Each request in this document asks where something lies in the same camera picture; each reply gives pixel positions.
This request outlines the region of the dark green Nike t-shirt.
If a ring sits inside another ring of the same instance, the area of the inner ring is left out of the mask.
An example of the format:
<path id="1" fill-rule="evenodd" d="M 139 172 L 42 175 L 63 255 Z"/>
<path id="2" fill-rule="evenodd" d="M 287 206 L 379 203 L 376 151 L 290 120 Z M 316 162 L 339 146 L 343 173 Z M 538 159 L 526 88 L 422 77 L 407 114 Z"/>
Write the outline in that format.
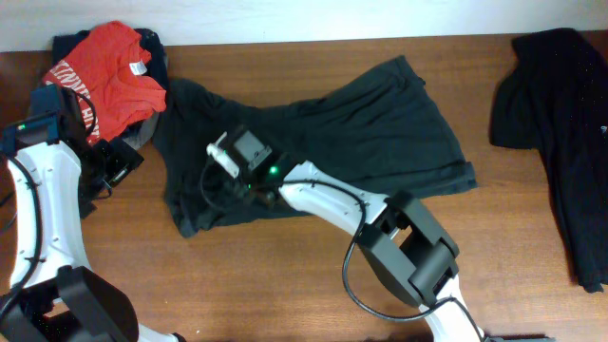
<path id="1" fill-rule="evenodd" d="M 278 205 L 213 209 L 203 199 L 206 147 L 240 126 L 300 161 L 355 187 L 418 198 L 463 193 L 476 176 L 425 83 L 398 56 L 318 99 L 254 107 L 225 99 L 186 79 L 171 84 L 170 102 L 152 143 L 167 170 L 164 199 L 180 234 L 293 215 Z"/>

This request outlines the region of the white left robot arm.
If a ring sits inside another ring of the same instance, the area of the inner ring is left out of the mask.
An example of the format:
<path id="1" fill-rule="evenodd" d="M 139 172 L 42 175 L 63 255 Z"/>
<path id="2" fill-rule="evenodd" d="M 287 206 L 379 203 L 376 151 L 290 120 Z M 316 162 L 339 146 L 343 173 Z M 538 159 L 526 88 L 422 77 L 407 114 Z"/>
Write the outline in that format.
<path id="1" fill-rule="evenodd" d="M 109 185 L 87 138 L 86 96 L 56 84 L 32 91 L 26 119 L 8 125 L 1 153 L 16 197 L 17 248 L 1 298 L 8 341 L 173 341 L 138 321 L 128 297 L 87 259 L 81 212 Z"/>

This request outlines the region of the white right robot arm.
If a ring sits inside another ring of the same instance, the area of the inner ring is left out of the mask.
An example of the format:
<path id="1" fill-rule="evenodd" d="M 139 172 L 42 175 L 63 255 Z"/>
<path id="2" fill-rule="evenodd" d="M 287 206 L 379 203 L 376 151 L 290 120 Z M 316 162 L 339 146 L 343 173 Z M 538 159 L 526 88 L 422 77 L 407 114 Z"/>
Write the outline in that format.
<path id="1" fill-rule="evenodd" d="M 346 293 L 363 311 L 405 323 L 423 319 L 436 341 L 490 341 L 465 304 L 457 258 L 460 249 L 426 206 L 400 191 L 369 192 L 336 179 L 312 161 L 300 161 L 242 126 L 222 133 L 206 147 L 241 190 L 282 201 L 299 212 L 326 220 L 351 236 L 342 264 Z M 360 250 L 380 283 L 397 299 L 418 309 L 408 317 L 381 313 L 352 290 L 349 266 Z"/>

